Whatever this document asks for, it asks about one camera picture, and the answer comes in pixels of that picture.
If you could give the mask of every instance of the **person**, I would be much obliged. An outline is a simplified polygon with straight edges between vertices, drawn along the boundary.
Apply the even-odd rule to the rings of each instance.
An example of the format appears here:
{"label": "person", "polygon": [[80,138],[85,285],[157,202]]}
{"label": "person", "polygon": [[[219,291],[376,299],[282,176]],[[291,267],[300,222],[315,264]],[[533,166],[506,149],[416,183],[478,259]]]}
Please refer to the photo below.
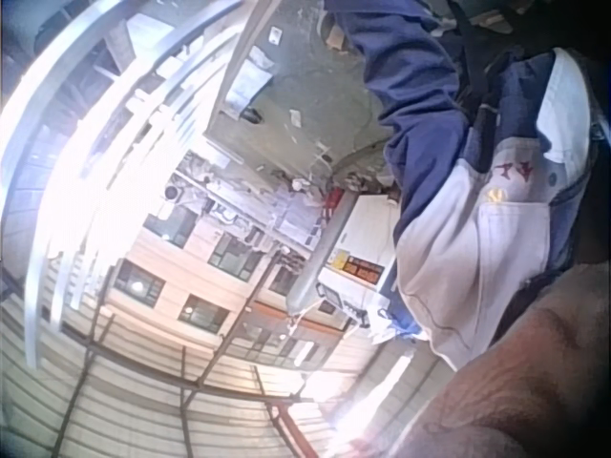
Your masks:
{"label": "person", "polygon": [[387,456],[609,456],[609,301],[608,263],[569,270]]}
{"label": "person", "polygon": [[396,289],[432,350],[458,369],[498,338],[507,310],[523,312],[573,263],[596,158],[581,58],[508,50],[484,73],[465,42],[471,96],[461,106],[462,75],[422,2],[326,0],[326,9],[364,56],[379,121],[392,128]]}

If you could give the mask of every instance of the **skin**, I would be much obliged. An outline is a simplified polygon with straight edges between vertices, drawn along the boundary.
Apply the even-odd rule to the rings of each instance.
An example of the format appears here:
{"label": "skin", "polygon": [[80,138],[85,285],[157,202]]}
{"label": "skin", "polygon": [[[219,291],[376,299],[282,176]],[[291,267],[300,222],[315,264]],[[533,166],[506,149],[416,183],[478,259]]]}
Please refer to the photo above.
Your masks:
{"label": "skin", "polygon": [[608,263],[571,269],[497,344],[456,372],[392,452],[564,456],[609,387],[609,297]]}

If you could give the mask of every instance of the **blue jacket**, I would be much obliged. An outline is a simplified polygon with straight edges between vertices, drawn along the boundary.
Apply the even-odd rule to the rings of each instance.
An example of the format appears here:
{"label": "blue jacket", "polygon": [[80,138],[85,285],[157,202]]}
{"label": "blue jacket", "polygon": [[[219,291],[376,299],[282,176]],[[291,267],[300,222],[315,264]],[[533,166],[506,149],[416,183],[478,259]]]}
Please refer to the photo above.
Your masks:
{"label": "blue jacket", "polygon": [[458,368],[490,345],[517,291],[571,262],[592,162],[585,78],[563,50],[510,57],[471,124],[421,3],[327,0],[327,10],[365,57],[379,121],[392,127],[397,289],[433,351]]}

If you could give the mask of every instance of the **sleeve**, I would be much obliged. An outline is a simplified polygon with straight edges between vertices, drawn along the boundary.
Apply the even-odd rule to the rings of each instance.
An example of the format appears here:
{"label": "sleeve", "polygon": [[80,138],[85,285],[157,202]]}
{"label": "sleeve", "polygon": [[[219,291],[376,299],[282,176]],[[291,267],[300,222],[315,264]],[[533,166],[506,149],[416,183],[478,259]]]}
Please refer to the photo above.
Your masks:
{"label": "sleeve", "polygon": [[365,57],[380,124],[392,127],[385,156],[413,219],[450,174],[469,129],[454,101],[456,69],[431,36],[438,23],[418,0],[326,0],[326,8]]}

